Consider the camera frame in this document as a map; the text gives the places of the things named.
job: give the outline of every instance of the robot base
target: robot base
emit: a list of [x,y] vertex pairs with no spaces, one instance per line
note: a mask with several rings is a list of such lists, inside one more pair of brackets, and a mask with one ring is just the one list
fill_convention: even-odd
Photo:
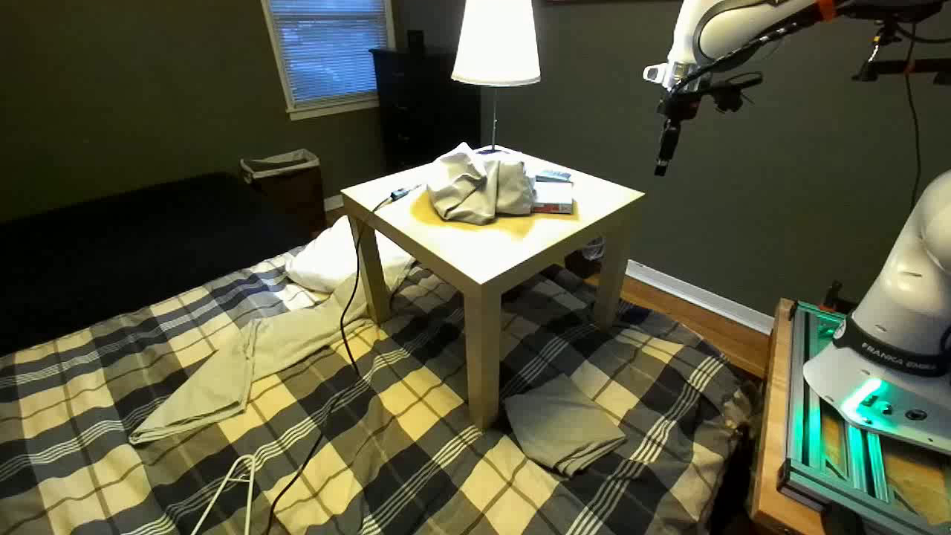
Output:
[[802,378],[846,422],[951,453],[951,375],[894,372],[828,341]]

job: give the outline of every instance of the gray towel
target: gray towel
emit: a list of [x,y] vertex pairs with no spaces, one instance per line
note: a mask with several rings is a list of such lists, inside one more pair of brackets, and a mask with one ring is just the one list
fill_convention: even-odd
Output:
[[522,396],[506,398],[510,434],[547,470],[574,476],[625,442],[604,407],[559,375]]
[[[396,289],[406,271],[390,266],[383,274],[387,286]],[[240,327],[235,339],[212,354],[197,375],[131,430],[128,442],[154,442],[243,412],[252,381],[276,375],[339,339],[339,318],[351,289],[354,277],[314,309],[293,309]],[[362,312],[365,297],[357,289],[348,320]]]
[[442,220],[494,223],[497,213],[531,213],[534,183],[518,156],[478,155],[467,141],[437,156],[442,174],[427,183]]

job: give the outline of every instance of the floor lamp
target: floor lamp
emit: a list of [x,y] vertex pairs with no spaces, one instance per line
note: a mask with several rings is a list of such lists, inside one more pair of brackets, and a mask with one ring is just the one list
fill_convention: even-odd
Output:
[[494,98],[489,149],[500,140],[500,85],[542,79],[531,0],[467,0],[451,79],[488,85]]

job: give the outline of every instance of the plaid blanket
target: plaid blanket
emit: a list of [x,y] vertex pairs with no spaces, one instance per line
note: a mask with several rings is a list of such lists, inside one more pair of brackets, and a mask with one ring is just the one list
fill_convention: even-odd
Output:
[[137,427],[249,318],[311,306],[287,256],[149,309],[0,355],[0,535],[189,532],[696,532],[750,419],[738,378],[668,318],[620,306],[589,327],[591,289],[549,271],[506,297],[501,398],[567,375],[625,442],[564,477],[506,422],[469,425],[460,297],[427,271],[391,320],[252,384],[240,415],[143,449]]

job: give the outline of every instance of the window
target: window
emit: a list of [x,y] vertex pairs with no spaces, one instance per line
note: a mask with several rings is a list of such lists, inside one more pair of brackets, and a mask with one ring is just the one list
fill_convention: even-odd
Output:
[[390,0],[262,0],[290,119],[375,106]]

